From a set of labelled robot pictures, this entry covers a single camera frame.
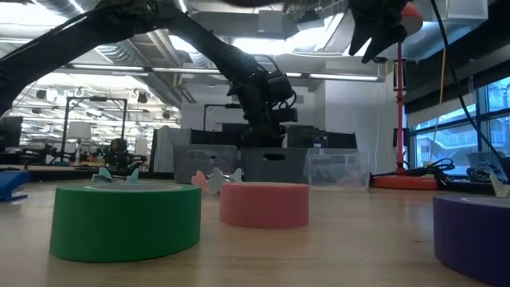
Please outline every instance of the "red object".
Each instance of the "red object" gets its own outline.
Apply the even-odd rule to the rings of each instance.
[[[223,183],[220,220],[255,228],[308,224],[308,185],[292,183]]]
[[[372,187],[394,188],[418,191],[437,190],[437,181],[434,178],[407,176],[407,175],[387,175],[374,177]]]
[[[423,16],[420,10],[411,2],[408,2],[401,12],[401,24],[406,28],[407,36],[417,33],[423,27]]]
[[[372,187],[380,188],[398,188],[408,190],[437,190],[437,181],[433,178],[407,176],[404,168],[403,155],[403,133],[402,133],[402,114],[404,105],[404,92],[402,87],[402,43],[398,43],[398,151],[397,151],[397,175],[375,176],[371,183]]]
[[[402,85],[402,43],[398,43],[398,158],[397,158],[397,174],[402,174],[406,170],[404,169],[404,155],[402,146],[402,111],[404,109],[404,92]]]

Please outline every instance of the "wall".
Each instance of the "wall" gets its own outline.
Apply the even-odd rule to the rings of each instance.
[[[386,83],[326,82],[326,130],[356,134],[358,149],[370,154],[374,173],[394,171],[393,129],[398,109],[393,75]]]
[[[309,92],[304,87],[295,87],[298,95],[304,96],[303,104],[296,104],[298,109],[298,122],[289,124],[314,124],[314,98],[315,94]],[[183,104],[181,107],[181,128],[203,129],[204,104],[227,104],[231,103],[231,98],[225,96],[226,90],[222,86],[213,88],[188,89],[198,104]],[[235,108],[209,107],[206,112],[206,130],[221,131],[222,124],[240,124],[247,123],[243,119],[243,111]]]
[[[314,99],[313,126],[326,128],[326,81],[320,83]]]

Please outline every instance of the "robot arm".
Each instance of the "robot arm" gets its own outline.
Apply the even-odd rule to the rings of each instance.
[[[189,42],[218,67],[232,83],[251,127],[246,141],[258,146],[279,145],[280,122],[296,121],[296,110],[286,104],[295,96],[285,74],[268,72],[257,61],[228,45],[172,2],[105,0],[94,9],[52,29],[0,60],[0,114],[29,83],[60,68],[98,45],[128,39],[138,33],[168,29]]]

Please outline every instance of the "clear plastic bin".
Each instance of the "clear plastic bin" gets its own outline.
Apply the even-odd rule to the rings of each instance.
[[[191,183],[197,171],[210,175],[215,167],[226,175],[236,170],[237,147],[230,145],[190,144],[174,147],[175,182]]]
[[[310,148],[305,174],[315,187],[358,187],[367,189],[370,156],[358,150]]]

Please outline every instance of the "table surface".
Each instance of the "table surface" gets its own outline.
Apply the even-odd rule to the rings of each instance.
[[[312,191],[310,224],[286,230],[220,223],[218,199],[204,198],[192,248],[92,264],[49,254],[55,186],[29,184],[26,200],[0,204],[0,286],[484,286],[435,259],[435,192]]]

